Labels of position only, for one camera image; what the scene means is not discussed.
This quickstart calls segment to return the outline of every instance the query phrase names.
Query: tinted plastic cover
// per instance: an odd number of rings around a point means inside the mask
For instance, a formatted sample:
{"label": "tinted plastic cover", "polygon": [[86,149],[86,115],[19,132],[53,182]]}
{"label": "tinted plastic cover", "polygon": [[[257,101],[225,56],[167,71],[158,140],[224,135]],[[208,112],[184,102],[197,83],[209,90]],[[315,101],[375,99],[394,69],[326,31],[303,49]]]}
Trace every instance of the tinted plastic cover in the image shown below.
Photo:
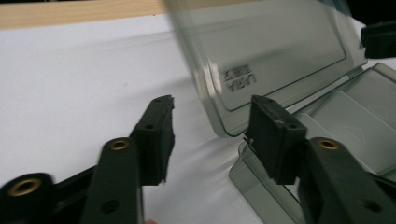
{"label": "tinted plastic cover", "polygon": [[252,94],[290,106],[366,62],[332,1],[165,2],[218,135],[247,128]]}

